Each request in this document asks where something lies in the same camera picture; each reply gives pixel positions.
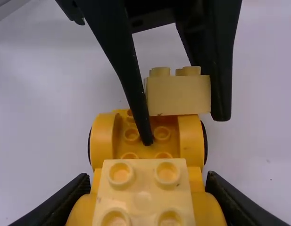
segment yellow lego duplo brick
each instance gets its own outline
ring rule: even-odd
[[[150,116],[209,113],[211,86],[209,75],[201,75],[200,67],[176,70],[153,68],[146,79],[146,97]]]
[[[150,117],[154,143],[144,146],[130,110],[99,114],[90,135],[93,170],[105,159],[185,158],[187,166],[204,165],[204,137],[198,115]]]
[[[105,160],[93,225],[195,226],[185,160]]]

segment white background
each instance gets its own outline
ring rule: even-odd
[[[189,65],[173,24],[133,35],[140,70]],[[0,225],[81,172],[100,112],[127,108],[88,26],[54,0],[33,0],[0,22]],[[215,170],[291,224],[291,0],[244,0],[233,56],[229,122],[202,116]]]

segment black wheel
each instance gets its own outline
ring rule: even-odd
[[[90,157],[90,138],[91,138],[91,131],[92,131],[92,127],[90,129],[89,139],[88,139],[88,157],[89,157],[89,163],[90,163],[90,165],[91,165],[91,157]]]
[[[202,130],[203,130],[203,137],[204,137],[204,165],[206,164],[207,157],[208,157],[208,141],[207,141],[207,133],[203,122],[201,121]]]

